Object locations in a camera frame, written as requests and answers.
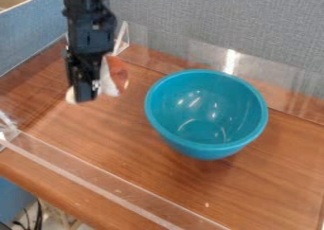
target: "blue bowl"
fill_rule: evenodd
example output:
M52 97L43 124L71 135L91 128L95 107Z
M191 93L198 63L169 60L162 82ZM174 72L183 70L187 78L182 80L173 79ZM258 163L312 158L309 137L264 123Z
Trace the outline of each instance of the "blue bowl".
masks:
M206 69L181 71L153 85L146 115L173 148L203 160L238 152L268 122L266 102L257 89Z

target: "gray fabric wall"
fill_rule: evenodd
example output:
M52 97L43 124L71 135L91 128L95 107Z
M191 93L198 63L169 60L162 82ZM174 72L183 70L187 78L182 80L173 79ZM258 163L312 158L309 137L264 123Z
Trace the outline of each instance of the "gray fabric wall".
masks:
M324 0L111 0L111 6L150 29L324 73ZM183 44L161 37L165 50L181 55Z

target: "bowl rim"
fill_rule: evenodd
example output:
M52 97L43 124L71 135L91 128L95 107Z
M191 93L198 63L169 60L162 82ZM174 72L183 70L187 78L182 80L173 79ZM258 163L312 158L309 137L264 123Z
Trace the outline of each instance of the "bowl rim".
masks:
M158 87L167 80L171 80L175 77L179 77L179 76L187 75L187 74L213 74L213 75L218 75L218 76L222 76L222 77L227 77L229 79L232 79L236 82L238 82L240 84L242 84L242 86L245 86L249 89L252 94L258 99L260 106L261 106L261 119L260 119L258 125L254 128L254 130L240 140L229 142L229 143L222 143L222 144L198 143L198 142L191 141L189 139L183 139L181 136L170 133L169 130L157 121L157 119L153 115L153 112L151 112L151 108L150 108L150 102L151 102L153 94L154 94L155 90L158 89ZM150 121L150 124L157 129L157 131L162 134L162 136L165 136L170 141L175 142L181 146L187 147L187 148L195 148L195 150L229 150L229 149L233 149L234 147L236 148L244 147L246 144L249 144L260 136L260 134L262 133L262 131L266 127L266 123L268 123L266 101L265 101L264 96L261 95L260 91L254 88L254 86L248 81L242 80L241 78L238 78L233 75L229 75L229 74L226 74L221 71L215 71L215 70L211 70L211 69L202 69L202 68L201 69L185 69L185 70L175 72L175 73L171 73L170 75L163 77L153 85L153 87L150 88L150 90L147 92L146 101L144 101L144 111L146 111L146 116L147 116L147 119Z

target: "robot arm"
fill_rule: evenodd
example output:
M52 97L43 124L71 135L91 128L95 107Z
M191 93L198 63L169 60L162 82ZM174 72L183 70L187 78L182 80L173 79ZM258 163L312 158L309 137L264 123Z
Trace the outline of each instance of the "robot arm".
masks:
M100 89L103 56L114 49L116 17L108 0L63 0L68 24L65 69L78 103L94 100Z

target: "wooden table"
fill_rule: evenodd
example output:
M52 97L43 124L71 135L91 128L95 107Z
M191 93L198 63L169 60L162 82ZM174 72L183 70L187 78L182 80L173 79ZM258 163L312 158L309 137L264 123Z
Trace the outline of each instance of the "wooden table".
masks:
M312 122L270 109L262 136L237 155L198 161L170 149L146 120L144 95L163 77L147 68L154 60L146 66L127 63L130 87L122 97L75 107L63 101L63 47L53 45L0 79L0 110L25 133L229 229L321 229L323 100L309 98L315 103L304 116ZM122 57L140 58L138 49ZM169 68L187 66L169 56L159 60ZM276 108L282 103L270 95ZM162 229L11 150L0 153L0 175L95 229Z

